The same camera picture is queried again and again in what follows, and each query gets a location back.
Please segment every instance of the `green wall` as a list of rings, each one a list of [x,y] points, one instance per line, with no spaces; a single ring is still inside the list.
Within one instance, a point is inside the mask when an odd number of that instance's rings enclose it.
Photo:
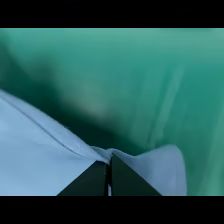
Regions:
[[[176,144],[189,195],[224,195],[223,29],[1,29],[0,88],[90,145]]]

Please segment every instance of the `light blue fabric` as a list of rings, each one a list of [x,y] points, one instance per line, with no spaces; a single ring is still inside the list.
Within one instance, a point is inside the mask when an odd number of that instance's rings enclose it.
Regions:
[[[57,121],[0,91],[0,195],[57,195],[95,161],[120,157],[162,195],[186,195],[180,150],[168,145],[139,156],[90,147]]]

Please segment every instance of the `teal surface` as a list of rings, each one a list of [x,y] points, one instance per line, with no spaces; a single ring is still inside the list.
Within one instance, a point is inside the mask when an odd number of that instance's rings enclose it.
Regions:
[[[0,88],[91,145],[183,152],[189,195],[224,195],[223,29],[1,29]]]

